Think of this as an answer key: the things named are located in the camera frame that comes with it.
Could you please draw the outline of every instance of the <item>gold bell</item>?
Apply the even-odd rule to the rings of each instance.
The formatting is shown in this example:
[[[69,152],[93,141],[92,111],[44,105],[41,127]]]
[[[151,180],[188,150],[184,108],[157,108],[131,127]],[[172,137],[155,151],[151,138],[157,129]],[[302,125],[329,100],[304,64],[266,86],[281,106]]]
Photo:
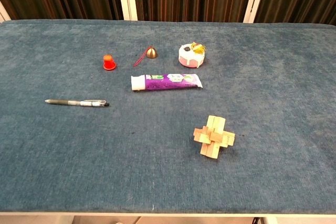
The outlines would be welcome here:
[[[156,52],[154,47],[151,47],[150,49],[148,49],[148,51],[147,51],[147,57],[148,58],[154,59],[157,56],[158,56],[158,53]]]

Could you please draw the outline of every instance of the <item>toothpaste cap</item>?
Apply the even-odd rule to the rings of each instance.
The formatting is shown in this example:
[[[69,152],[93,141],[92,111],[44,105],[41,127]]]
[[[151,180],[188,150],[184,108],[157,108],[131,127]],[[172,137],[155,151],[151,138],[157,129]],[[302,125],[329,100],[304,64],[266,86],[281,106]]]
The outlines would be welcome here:
[[[145,90],[145,75],[131,76],[132,90]]]

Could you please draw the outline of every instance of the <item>pen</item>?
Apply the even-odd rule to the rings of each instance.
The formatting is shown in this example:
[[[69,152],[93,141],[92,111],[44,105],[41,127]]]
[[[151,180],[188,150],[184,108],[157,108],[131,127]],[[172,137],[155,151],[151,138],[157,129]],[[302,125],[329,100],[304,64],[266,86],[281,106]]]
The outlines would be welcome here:
[[[48,99],[45,102],[50,104],[60,104],[60,105],[78,105],[78,106],[91,106],[91,107],[108,107],[110,104],[105,100],[58,100],[58,99]]]

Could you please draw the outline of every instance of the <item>red ribbon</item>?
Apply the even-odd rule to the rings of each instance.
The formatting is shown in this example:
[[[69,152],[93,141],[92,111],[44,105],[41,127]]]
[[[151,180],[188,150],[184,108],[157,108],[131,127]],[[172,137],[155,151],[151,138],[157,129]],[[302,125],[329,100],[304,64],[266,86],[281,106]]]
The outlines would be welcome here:
[[[134,63],[133,67],[135,68],[137,65],[139,65],[139,63],[145,58],[147,52],[149,49],[151,49],[152,47],[147,47],[147,49],[145,50],[145,52],[143,52],[142,56]]]

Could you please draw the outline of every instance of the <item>white frosting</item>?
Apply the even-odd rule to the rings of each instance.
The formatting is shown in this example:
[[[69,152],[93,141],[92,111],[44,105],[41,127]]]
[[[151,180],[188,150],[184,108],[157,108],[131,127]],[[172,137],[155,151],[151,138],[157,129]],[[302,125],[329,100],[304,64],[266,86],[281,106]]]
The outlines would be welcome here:
[[[185,47],[189,47],[190,51],[184,50]],[[204,60],[205,53],[197,54],[191,49],[191,44],[185,44],[180,47],[178,56],[179,59],[182,57],[187,60],[187,66],[189,66],[191,60],[196,60],[197,67],[199,67],[201,62]]]

